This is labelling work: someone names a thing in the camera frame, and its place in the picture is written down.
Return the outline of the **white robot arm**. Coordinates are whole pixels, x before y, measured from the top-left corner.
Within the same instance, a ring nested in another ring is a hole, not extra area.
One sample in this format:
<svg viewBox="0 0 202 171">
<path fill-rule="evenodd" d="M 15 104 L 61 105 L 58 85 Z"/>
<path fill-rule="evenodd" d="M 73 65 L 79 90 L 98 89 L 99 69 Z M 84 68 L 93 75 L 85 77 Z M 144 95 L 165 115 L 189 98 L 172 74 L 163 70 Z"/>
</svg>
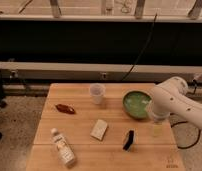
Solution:
<svg viewBox="0 0 202 171">
<path fill-rule="evenodd" d="M 155 85 L 149 91 L 148 116 L 155 123 L 161 123 L 174 113 L 202 131 L 202 104 L 188 98 L 187 92 L 187 82 L 178 76 Z"/>
</svg>

